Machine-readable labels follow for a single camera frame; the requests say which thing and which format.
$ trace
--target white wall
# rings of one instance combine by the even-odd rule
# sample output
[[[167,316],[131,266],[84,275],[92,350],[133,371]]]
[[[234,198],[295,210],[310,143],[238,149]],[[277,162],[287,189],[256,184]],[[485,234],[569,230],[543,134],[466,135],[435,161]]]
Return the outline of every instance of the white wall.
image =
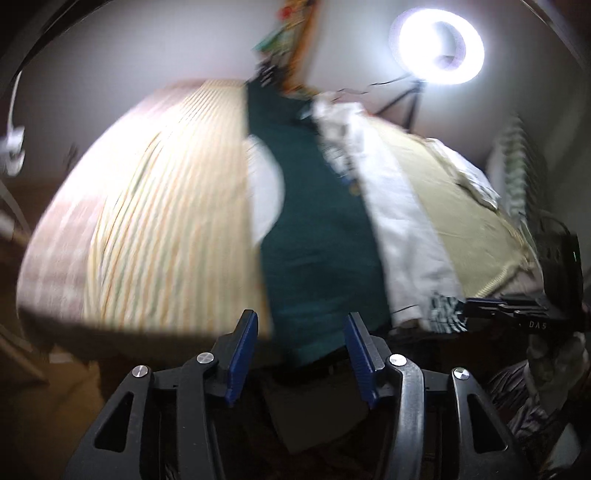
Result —
[[[551,176],[553,212],[579,237],[583,272],[591,268],[591,105],[587,105],[583,131],[570,158]]]
[[[549,162],[560,161],[572,129],[559,131],[555,125],[582,71],[558,36],[519,0],[325,0],[309,83],[363,89],[399,76],[403,71],[389,50],[389,29],[400,13],[419,5],[449,10],[472,23],[485,45],[485,62],[468,83],[428,85],[415,131],[482,164],[504,120],[517,111]],[[363,101],[377,111],[406,85],[378,87]],[[400,121],[407,106],[394,107],[392,118]]]
[[[158,87],[187,77],[250,77],[251,48],[273,29],[281,4],[113,0],[72,27],[24,71],[15,109],[16,123],[27,129],[21,180],[61,176],[72,143],[84,151]],[[573,98],[587,90],[555,33],[518,0],[323,0],[307,83],[360,89],[401,74],[389,29],[417,5],[467,18],[482,36],[486,58],[468,83],[427,87],[415,130],[482,164],[505,118],[518,111],[551,164],[558,163],[579,131]],[[404,86],[378,87],[362,99],[375,111]],[[392,117],[404,113],[393,109]]]
[[[15,124],[25,125],[19,181],[60,177],[130,107],[185,78],[248,79],[252,48],[282,0],[114,0],[49,44],[25,68]]]

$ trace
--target white cable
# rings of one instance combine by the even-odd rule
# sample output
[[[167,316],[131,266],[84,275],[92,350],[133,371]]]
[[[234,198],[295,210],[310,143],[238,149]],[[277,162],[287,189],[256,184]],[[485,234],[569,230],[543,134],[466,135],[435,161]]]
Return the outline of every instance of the white cable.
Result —
[[[22,70],[18,72],[17,79],[14,82],[14,87],[12,87],[12,96],[10,98],[10,107],[8,108],[8,120],[6,125],[6,132],[7,135],[14,130],[14,125],[12,124],[12,113],[14,112],[14,102],[17,99],[17,89],[18,89],[18,82],[21,81]]]

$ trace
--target bed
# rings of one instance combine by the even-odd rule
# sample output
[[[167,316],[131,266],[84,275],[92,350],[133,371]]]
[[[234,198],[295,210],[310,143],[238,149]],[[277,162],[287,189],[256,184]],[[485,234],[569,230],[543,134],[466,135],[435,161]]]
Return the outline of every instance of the bed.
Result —
[[[460,332],[436,327],[442,299],[543,285],[454,155],[322,96],[232,80],[158,90],[41,218],[18,279],[23,328],[84,360],[165,364],[209,348],[245,308],[265,363],[341,347],[351,310],[374,330]]]

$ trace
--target patterned fabric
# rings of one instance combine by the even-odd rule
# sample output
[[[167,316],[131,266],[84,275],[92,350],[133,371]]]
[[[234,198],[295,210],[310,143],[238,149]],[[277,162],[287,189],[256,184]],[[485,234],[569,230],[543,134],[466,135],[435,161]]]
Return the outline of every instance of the patterned fabric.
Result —
[[[546,478],[543,470],[549,466],[548,456],[564,428],[568,423],[586,422],[591,377],[586,377],[570,390],[569,398],[560,410],[548,414],[542,408],[539,396],[530,396],[528,392],[524,378],[526,367],[524,361],[503,369],[492,378],[487,391],[497,410],[505,416],[513,415],[507,426],[531,466],[540,472],[538,477]]]
[[[268,333],[245,138],[243,83],[211,80],[138,144],[91,242],[88,323],[217,336],[233,330],[237,312],[253,309],[260,333]]]
[[[464,302],[443,295],[431,298],[429,314],[429,331],[435,333],[463,333],[467,332],[466,321],[459,319]]]

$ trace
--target white cloth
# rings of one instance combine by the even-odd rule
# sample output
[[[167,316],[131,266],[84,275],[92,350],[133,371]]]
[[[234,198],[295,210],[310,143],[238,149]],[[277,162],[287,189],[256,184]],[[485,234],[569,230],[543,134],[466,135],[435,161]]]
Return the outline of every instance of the white cloth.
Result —
[[[260,245],[281,214],[285,183],[271,150],[256,136],[246,140],[252,244]]]
[[[453,264],[396,158],[365,118],[360,103],[314,98],[313,118],[322,136],[351,160],[373,224],[384,266],[392,325],[429,328],[434,294],[463,300]]]
[[[499,194],[491,186],[482,170],[436,138],[428,138],[427,142],[439,154],[443,167],[458,185],[467,189],[481,205],[494,212],[498,210]]]

